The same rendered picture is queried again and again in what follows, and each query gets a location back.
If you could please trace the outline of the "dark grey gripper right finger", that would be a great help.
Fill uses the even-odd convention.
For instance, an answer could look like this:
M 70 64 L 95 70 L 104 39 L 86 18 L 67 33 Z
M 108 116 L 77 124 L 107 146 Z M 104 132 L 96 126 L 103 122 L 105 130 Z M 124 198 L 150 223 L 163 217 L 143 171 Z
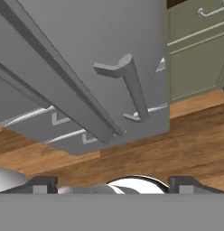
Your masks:
M 223 190 L 206 186 L 192 176 L 171 176 L 169 184 L 169 192 L 174 194 L 224 194 Z

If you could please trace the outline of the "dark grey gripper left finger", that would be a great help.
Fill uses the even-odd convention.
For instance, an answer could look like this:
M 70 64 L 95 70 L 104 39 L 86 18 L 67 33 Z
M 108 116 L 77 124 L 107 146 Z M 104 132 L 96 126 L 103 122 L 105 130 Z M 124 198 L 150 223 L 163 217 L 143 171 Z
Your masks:
M 35 176 L 24 185 L 1 191 L 1 194 L 54 194 L 57 189 L 58 178 L 55 176 Z

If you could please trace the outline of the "grey fridge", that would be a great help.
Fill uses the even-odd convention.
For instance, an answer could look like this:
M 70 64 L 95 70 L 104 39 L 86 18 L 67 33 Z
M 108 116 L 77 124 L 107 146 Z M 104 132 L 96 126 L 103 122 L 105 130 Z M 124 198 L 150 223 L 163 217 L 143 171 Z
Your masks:
M 165 8 L 163 10 L 163 25 L 164 25 L 164 15 L 166 12 L 166 3 L 165 3 Z M 166 67 L 165 67 L 165 50 L 164 50 L 164 56 L 163 59 L 160 62 L 159 68 L 163 71 L 166 72 Z M 169 96 L 168 96 L 168 76 L 167 76 L 167 101 L 166 101 L 166 113 L 169 116 Z M 44 132 L 47 132 L 50 127 L 45 124 L 44 122 L 46 120 L 51 120 L 51 122 L 54 125 L 61 125 L 63 127 L 62 130 L 57 131 L 55 133 L 55 136 L 46 139 L 46 140 L 36 140 L 33 139 L 32 137 L 26 135 L 23 133 L 23 128 L 18 127 L 16 125 L 17 122 L 22 122 L 23 119 L 21 117 L 17 117 L 15 119 L 11 119 L 8 121 L 4 121 L 3 123 L 0 123 L 0 126 L 2 126 L 5 129 L 14 131 L 18 134 L 22 134 L 26 137 L 32 138 L 33 140 L 41 143 L 46 143 L 58 150 L 62 150 L 74 155 L 82 155 L 83 153 L 87 152 L 94 152 L 102 149 L 106 149 L 108 147 L 113 147 L 116 145 L 124 144 L 124 143 L 117 143 L 115 142 L 115 137 L 120 136 L 118 134 L 115 134 L 112 139 L 108 143 L 103 143 L 101 142 L 98 138 L 96 138 L 95 135 L 90 134 L 84 129 L 81 129 L 79 127 L 75 126 L 70 126 L 69 120 L 65 117 L 63 117 L 61 114 L 55 112 L 55 111 L 50 111 L 48 114 L 42 114 L 41 116 L 35 117 L 34 121 L 31 124 L 31 128 L 35 128 L 38 123 L 42 124 L 42 130 Z

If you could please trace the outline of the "grey fridge door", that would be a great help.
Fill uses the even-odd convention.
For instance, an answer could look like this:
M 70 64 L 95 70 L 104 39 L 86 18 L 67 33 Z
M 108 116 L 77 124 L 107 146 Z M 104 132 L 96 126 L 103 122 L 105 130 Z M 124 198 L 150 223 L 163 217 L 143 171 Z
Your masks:
M 92 66 L 115 66 L 127 54 L 135 61 L 149 117 L 136 122 L 123 114 L 138 116 L 122 78 L 101 76 L 94 70 L 82 80 L 123 133 L 117 143 L 127 143 L 167 130 L 167 74 L 159 68 L 164 56 L 164 0 L 19 0 L 51 36 L 72 68 L 81 65 L 74 55 Z

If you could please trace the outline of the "white and black round object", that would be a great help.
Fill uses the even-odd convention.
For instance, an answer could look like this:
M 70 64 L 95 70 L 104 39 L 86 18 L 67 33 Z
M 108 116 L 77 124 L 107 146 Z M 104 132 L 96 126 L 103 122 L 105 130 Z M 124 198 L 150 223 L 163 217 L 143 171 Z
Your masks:
M 89 187 L 65 186 L 59 194 L 166 194 L 169 187 L 162 181 L 145 175 L 128 175 Z

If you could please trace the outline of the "green cupboard door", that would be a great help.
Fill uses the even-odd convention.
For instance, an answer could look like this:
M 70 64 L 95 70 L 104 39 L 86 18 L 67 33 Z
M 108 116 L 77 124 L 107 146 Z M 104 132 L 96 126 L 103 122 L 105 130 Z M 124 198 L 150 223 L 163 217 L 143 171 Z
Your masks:
M 224 87 L 224 32 L 170 53 L 171 101 Z

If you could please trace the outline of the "green drawer front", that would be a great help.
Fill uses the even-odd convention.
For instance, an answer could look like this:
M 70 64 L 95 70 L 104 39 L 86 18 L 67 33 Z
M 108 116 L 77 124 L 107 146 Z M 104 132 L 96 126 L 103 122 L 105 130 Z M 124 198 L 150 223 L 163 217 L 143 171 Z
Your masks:
M 169 44 L 182 41 L 194 34 L 224 23 L 224 11 L 211 17 L 197 15 L 199 8 L 211 12 L 221 7 L 222 0 L 167 0 Z

